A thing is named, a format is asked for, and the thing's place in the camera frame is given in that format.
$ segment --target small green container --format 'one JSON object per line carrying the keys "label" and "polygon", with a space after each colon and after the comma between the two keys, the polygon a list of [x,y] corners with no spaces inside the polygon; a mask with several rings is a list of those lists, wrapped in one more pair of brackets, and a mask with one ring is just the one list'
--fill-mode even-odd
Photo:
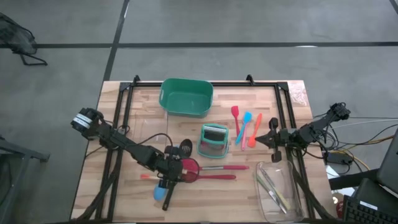
{"label": "small green container", "polygon": [[199,155],[208,158],[224,158],[228,153],[228,128],[219,124],[204,124],[201,127],[197,151]]}
{"label": "small green container", "polygon": [[213,101],[213,85],[203,80],[168,78],[161,88],[159,104],[169,115],[204,118]]}

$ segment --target green plastic bin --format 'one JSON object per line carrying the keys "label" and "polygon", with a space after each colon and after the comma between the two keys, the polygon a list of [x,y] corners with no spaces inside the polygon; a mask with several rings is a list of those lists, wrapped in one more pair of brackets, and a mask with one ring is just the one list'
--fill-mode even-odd
{"label": "green plastic bin", "polygon": [[161,88],[159,104],[169,115],[204,118],[213,101],[213,85],[203,80],[168,78]]}

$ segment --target keyboard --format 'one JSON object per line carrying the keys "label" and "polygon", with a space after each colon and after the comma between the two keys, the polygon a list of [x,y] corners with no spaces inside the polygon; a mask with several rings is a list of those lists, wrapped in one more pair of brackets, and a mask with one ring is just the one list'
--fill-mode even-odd
{"label": "keyboard", "polygon": [[357,223],[398,224],[398,215],[382,212],[374,205],[345,195],[343,220]]}

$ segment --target blue handle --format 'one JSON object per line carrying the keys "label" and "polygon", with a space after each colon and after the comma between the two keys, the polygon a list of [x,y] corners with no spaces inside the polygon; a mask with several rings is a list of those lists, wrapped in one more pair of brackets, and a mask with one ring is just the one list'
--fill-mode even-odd
{"label": "blue handle", "polygon": [[166,195],[166,189],[159,187],[157,184],[154,189],[154,199],[156,201],[161,201],[164,198],[164,195]]}
{"label": "blue handle", "polygon": [[236,138],[236,141],[235,141],[235,144],[236,144],[236,145],[239,144],[239,142],[241,141],[241,138],[242,138],[244,129],[246,128],[246,123],[247,123],[247,122],[244,122],[244,123],[243,123],[243,126],[242,126],[242,128],[241,128],[241,132],[239,133],[238,137]]}

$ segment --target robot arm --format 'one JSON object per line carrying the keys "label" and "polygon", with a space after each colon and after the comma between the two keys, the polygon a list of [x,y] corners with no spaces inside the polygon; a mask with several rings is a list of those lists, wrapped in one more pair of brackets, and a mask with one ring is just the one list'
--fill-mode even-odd
{"label": "robot arm", "polygon": [[345,103],[335,103],[330,106],[330,109],[325,113],[325,116],[319,120],[313,121],[302,126],[300,129],[281,129],[276,131],[278,127],[278,119],[272,118],[269,121],[270,131],[256,138],[256,141],[268,146],[270,149],[275,149],[272,155],[273,162],[279,162],[282,158],[278,146],[285,146],[289,143],[294,143],[302,149],[306,148],[310,143],[316,142],[323,135],[323,129],[328,127],[330,123],[339,120],[348,119],[350,110],[346,109]]}
{"label": "robot arm", "polygon": [[167,209],[175,184],[182,181],[183,165],[178,157],[172,153],[165,154],[152,146],[135,143],[108,124],[102,113],[91,108],[81,109],[71,125],[83,137],[89,140],[99,137],[99,143],[107,149],[124,149],[138,164],[162,174],[159,187],[169,189],[163,206],[164,210]]}

